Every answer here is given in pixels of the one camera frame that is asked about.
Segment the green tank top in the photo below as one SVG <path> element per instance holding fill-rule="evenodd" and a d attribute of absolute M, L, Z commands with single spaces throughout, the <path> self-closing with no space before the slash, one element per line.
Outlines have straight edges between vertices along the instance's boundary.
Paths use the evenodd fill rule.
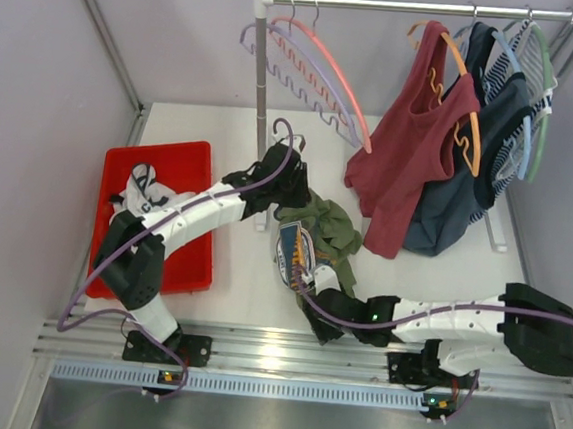
<path fill-rule="evenodd" d="M 329 266 L 337 273 L 342 291 L 352 296 L 356 279 L 350 257 L 359 252 L 363 237 L 339 204 L 322 199 L 315 191 L 309 193 L 307 206 L 281 207 L 273 214 L 279 223 L 274 248 L 279 275 L 287 288 L 298 291 L 293 282 L 293 266 L 296 265 L 296 243 L 300 242 L 302 256 L 299 264 L 308 272 L 317 266 Z"/>

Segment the pink plastic hanger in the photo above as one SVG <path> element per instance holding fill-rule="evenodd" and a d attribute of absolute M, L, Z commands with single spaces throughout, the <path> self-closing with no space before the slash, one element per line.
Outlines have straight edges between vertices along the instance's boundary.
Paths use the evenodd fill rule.
<path fill-rule="evenodd" d="M 338 61 L 318 37 L 314 25 L 291 16 L 271 19 L 269 34 L 294 82 L 305 92 L 307 104 L 355 148 L 372 150 L 363 110 Z"/>

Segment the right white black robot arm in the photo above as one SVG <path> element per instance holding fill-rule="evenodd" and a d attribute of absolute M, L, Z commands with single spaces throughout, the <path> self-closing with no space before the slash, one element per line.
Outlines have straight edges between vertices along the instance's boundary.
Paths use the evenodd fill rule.
<path fill-rule="evenodd" d="M 293 284 L 321 343 L 349 333 L 362 344 L 422 346 L 420 372 L 431 384 L 483 368 L 521 364 L 533 372 L 573 376 L 573 310 L 526 285 L 469 302 L 409 300 L 381 295 L 366 301 L 342 290 L 330 266 L 295 267 Z"/>

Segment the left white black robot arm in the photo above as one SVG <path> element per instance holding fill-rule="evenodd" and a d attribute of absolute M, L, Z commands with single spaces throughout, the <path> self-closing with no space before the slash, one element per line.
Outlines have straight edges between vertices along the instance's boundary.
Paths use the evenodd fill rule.
<path fill-rule="evenodd" d="M 224 225 L 278 207 L 310 201 L 307 165 L 285 142 L 271 146 L 247 170 L 229 173 L 208 190 L 174 206 L 137 216 L 120 212 L 95 255 L 94 276 L 119 300 L 158 361 L 174 359 L 182 330 L 161 295 L 172 253 Z"/>

